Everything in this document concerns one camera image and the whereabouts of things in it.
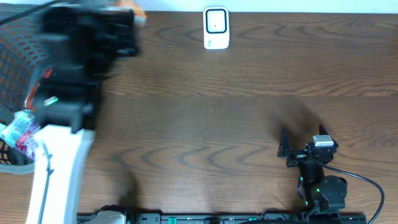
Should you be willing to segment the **orange tissue pack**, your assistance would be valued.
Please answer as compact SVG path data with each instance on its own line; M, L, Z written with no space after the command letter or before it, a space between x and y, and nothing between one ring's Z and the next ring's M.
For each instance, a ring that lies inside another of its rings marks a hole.
M119 7L127 11L132 11L134 13L135 25L141 27L145 26L147 20L146 12L134 0L120 0Z

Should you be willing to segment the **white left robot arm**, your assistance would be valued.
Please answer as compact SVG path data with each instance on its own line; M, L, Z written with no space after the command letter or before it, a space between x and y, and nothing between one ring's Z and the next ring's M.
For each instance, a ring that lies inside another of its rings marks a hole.
M135 14L117 6L57 6L41 17L50 73L32 101L40 129L27 223L76 223L95 141L102 83L115 60L138 54Z

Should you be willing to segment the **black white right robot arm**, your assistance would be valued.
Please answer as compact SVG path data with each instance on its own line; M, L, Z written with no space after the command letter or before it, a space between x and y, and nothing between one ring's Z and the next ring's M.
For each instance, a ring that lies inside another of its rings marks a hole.
M333 160L338 143L320 125L319 134L304 149L293 149L287 130L282 128L277 157L286 159L287 167L298 167L299 191L305 199L307 209L303 219L312 215L338 213L345 208L348 184L344 178L325 175L324 166Z

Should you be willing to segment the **teal snack packet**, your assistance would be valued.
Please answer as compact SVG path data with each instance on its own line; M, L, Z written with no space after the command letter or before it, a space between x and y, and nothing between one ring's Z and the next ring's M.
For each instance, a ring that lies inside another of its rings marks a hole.
M35 148L38 146L34 134L40 129L31 110L14 113L14 120L9 125L1 124L1 139L17 149L29 159L35 160Z

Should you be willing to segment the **red orange snack packet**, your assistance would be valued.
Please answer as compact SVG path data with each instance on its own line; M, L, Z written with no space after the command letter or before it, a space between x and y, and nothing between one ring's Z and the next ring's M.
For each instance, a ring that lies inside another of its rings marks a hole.
M49 78L53 73L53 69L50 67L47 68L38 68L35 70L30 78L28 89L25 95L24 100L24 108L27 110L34 110L33 102L35 94L39 88L40 82L42 79Z

